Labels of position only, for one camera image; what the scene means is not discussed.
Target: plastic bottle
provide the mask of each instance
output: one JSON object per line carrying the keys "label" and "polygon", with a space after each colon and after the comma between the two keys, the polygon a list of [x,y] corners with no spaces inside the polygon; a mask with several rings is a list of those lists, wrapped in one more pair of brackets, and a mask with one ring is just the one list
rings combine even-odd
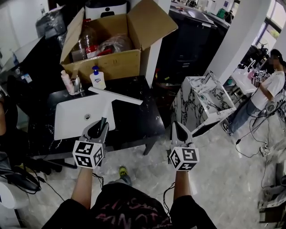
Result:
{"label": "plastic bottle", "polygon": [[75,89],[74,89],[74,85],[71,82],[70,76],[66,73],[65,70],[62,70],[61,74],[62,74],[63,83],[66,86],[68,93],[70,95],[74,95]]}
{"label": "plastic bottle", "polygon": [[105,82],[104,82],[104,74],[103,72],[99,72],[99,67],[98,66],[94,66],[93,67],[93,73],[90,74],[90,80],[93,84],[93,87],[98,88],[103,90],[104,88],[106,88]]}
{"label": "plastic bottle", "polygon": [[98,46],[97,35],[95,30],[86,22],[87,20],[83,22],[80,38],[71,51],[74,62],[95,57]]}
{"label": "plastic bottle", "polygon": [[19,65],[20,63],[19,63],[19,61],[18,61],[18,59],[17,59],[15,53],[12,51],[12,49],[10,49],[10,51],[12,52],[12,57],[13,57],[13,63],[14,63],[14,65],[15,65],[15,66]]}

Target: table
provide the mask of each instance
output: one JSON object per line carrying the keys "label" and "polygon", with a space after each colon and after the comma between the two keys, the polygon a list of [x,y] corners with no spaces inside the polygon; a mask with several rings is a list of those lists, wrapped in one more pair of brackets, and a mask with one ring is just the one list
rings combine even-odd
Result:
{"label": "table", "polygon": [[[165,133],[165,128],[145,77],[128,77],[105,83],[108,91],[143,100],[140,106],[123,101],[112,102],[116,129],[109,131],[105,151],[145,144],[144,155],[147,155],[158,137]],[[86,96],[94,94],[87,90],[88,87],[84,88]],[[79,97],[81,95],[69,95],[67,90],[49,95],[45,110],[29,121],[29,156],[44,160],[73,157],[73,146],[79,138],[54,140],[55,110],[58,103]]]}

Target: window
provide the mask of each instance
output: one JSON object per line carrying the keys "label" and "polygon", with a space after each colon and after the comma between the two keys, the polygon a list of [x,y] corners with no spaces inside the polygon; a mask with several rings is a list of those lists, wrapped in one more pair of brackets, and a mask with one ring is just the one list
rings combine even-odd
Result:
{"label": "window", "polygon": [[272,21],[274,21],[275,24],[277,24],[281,29],[283,29],[284,24],[286,22],[286,13],[282,5],[280,5],[278,2],[276,2],[273,14],[270,18]]}
{"label": "window", "polygon": [[276,2],[275,0],[271,0],[269,9],[268,9],[268,12],[267,12],[267,15],[266,15],[269,18],[271,18],[271,15],[273,13],[275,2]]}
{"label": "window", "polygon": [[261,45],[263,44],[265,48],[268,48],[268,50],[273,49],[279,35],[280,34],[277,32],[277,30],[275,30],[271,25],[267,25],[263,35],[257,42],[257,47],[261,48]]}
{"label": "window", "polygon": [[274,47],[285,22],[286,12],[283,6],[275,0],[271,0],[266,19],[254,41],[257,47],[260,48],[261,44],[264,44],[266,48],[271,50]]}

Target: white sink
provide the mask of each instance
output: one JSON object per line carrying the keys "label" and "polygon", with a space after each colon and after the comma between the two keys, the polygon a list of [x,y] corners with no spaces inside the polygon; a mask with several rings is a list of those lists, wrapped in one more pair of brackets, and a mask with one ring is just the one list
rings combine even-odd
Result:
{"label": "white sink", "polygon": [[[55,140],[79,137],[82,131],[91,123],[101,120],[106,100],[102,95],[92,95],[83,98],[61,102],[55,113]],[[115,129],[112,104],[107,112],[109,130]]]}

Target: shoe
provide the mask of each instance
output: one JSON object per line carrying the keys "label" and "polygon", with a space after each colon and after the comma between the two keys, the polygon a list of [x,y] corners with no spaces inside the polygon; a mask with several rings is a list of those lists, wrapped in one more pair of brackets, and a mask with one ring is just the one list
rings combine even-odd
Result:
{"label": "shoe", "polygon": [[122,177],[122,176],[126,176],[126,175],[128,175],[127,168],[124,166],[121,166],[119,168],[119,176]]}
{"label": "shoe", "polygon": [[233,135],[233,133],[231,133],[231,132],[228,130],[228,125],[227,125],[227,124],[223,123],[223,124],[222,124],[222,128],[223,128],[223,130],[224,130],[226,133],[228,133],[229,136],[232,136],[232,135]]}

